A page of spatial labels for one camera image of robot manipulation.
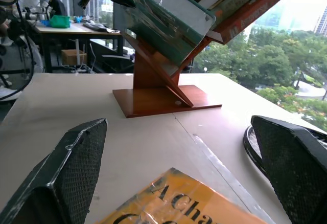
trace black cable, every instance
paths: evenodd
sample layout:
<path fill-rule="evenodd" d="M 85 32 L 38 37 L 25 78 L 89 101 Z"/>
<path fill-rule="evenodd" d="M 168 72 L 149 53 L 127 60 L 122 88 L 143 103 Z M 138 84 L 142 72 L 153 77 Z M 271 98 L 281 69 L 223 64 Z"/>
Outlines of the black cable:
<path fill-rule="evenodd" d="M 246 153 L 248 154 L 248 156 L 250 157 L 250 159 L 252 160 L 252 162 L 257 166 L 257 168 L 261 171 L 261 173 L 267 177 L 267 173 L 263 167 L 263 162 L 262 162 L 262 158 L 258 155 L 258 153 L 254 150 L 254 148 L 252 147 L 251 143 L 250 143 L 250 132 L 253 130 L 252 126 L 249 126 L 244 133 L 243 136 L 243 145 L 245 148 Z"/>
<path fill-rule="evenodd" d="M 29 50 L 30 50 L 30 53 L 31 53 L 31 72 L 30 72 L 30 77 L 29 77 L 29 80 L 18 90 L 16 90 L 15 92 L 12 92 L 11 94 L 7 95 L 7 96 L 3 96 L 0 98 L 0 101 L 2 100 L 5 100 L 5 99 L 8 99 L 12 96 L 14 96 L 15 94 L 18 94 L 19 92 L 21 92 L 22 90 L 24 90 L 24 88 L 27 87 L 27 85 L 30 84 L 31 80 L 32 80 L 32 77 L 33 77 L 33 74 L 34 74 L 34 57 L 33 57 L 33 51 L 32 51 L 32 47 L 31 47 L 31 44 L 30 44 L 30 40 L 29 40 L 29 37 L 27 35 L 27 30 L 26 30 L 26 26 L 25 26 L 25 21 L 22 17 L 22 14 L 21 14 L 21 10 L 20 10 L 20 6 L 19 6 L 19 3 L 18 3 L 18 0 L 16 0 L 16 6 L 17 6 L 17 10 L 18 10 L 18 13 L 19 13 L 19 17 L 20 17 L 20 20 L 21 20 L 21 23 L 22 23 L 22 27 L 23 27 L 23 30 L 24 30 L 24 35 L 25 35 L 25 39 L 27 41 L 27 45 L 29 47 Z"/>

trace tree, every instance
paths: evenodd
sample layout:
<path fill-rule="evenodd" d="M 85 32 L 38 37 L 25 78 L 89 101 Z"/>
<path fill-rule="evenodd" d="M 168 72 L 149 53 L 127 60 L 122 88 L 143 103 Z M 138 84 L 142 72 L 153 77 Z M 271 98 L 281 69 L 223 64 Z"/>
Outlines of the tree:
<path fill-rule="evenodd" d="M 276 86 L 264 88 L 257 94 L 291 113 L 301 114 L 305 121 L 327 131 L 327 102 L 299 99 L 296 92 L 292 87 Z"/>
<path fill-rule="evenodd" d="M 282 48 L 271 45 L 263 46 L 256 56 L 259 63 L 258 83 L 274 86 L 276 83 L 289 86 L 293 72 L 290 62 Z"/>
<path fill-rule="evenodd" d="M 194 59 L 194 72 L 203 73 L 204 68 L 210 72 L 213 69 L 229 70 L 232 54 L 228 46 L 211 43 L 209 49 L 202 51 Z"/>
<path fill-rule="evenodd" d="M 303 71 L 306 70 L 309 50 L 305 49 L 300 41 L 293 38 L 285 39 L 282 43 L 282 49 L 286 53 L 294 72 L 298 68 Z"/>
<path fill-rule="evenodd" d="M 245 41 L 246 35 L 244 34 L 244 31 L 242 31 L 240 34 L 238 34 L 236 37 L 232 39 L 227 45 L 228 48 L 233 51 L 237 52 L 240 50 L 245 49 L 248 44 Z"/>
<path fill-rule="evenodd" d="M 274 34 L 272 30 L 253 27 L 249 39 L 258 47 L 263 47 L 273 44 Z"/>

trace cardboard box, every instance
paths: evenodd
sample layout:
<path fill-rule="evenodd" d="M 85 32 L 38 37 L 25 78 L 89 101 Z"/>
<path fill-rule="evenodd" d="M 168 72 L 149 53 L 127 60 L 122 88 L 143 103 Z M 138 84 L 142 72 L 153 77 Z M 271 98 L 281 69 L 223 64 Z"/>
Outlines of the cardboard box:
<path fill-rule="evenodd" d="M 62 64 L 77 65 L 77 51 L 76 49 L 61 50 Z M 87 54 L 80 50 L 81 64 L 87 63 Z"/>

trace wooden book stand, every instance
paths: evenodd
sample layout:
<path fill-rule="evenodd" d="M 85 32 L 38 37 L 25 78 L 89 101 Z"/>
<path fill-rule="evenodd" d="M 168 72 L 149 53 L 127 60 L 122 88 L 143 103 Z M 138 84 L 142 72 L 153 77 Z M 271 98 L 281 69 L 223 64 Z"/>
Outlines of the wooden book stand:
<path fill-rule="evenodd" d="M 136 51 L 133 89 L 112 91 L 126 118 L 221 106 L 195 85 L 178 86 L 179 74 L 191 61 L 192 54 L 170 76 L 161 67 L 162 64 L 173 66 L 170 61 L 142 39 L 122 34 Z"/>

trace desk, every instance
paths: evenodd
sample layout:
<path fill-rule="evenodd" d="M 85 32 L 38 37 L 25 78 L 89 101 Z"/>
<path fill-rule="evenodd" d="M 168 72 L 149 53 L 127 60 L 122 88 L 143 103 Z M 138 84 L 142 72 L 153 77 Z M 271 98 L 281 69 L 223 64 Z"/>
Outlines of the desk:
<path fill-rule="evenodd" d="M 86 52 L 88 52 L 87 49 L 90 39 L 113 39 L 118 42 L 117 54 L 123 56 L 124 38 L 120 33 L 97 32 L 77 23 L 71 23 L 70 28 L 59 29 L 46 27 L 41 22 L 37 22 L 34 26 L 34 30 L 41 36 L 45 71 L 48 73 L 53 72 L 49 46 L 50 39 L 86 39 Z"/>
<path fill-rule="evenodd" d="M 128 74 L 36 74 L 0 126 L 0 209 L 68 129 L 105 117 L 100 176 L 85 223 L 101 220 L 171 167 L 268 222 L 262 209 L 276 223 L 290 223 L 242 137 L 254 114 L 313 126 L 219 74 L 182 74 L 180 84 L 197 85 L 222 108 L 125 119 L 112 90 L 132 88 L 132 81 Z"/>

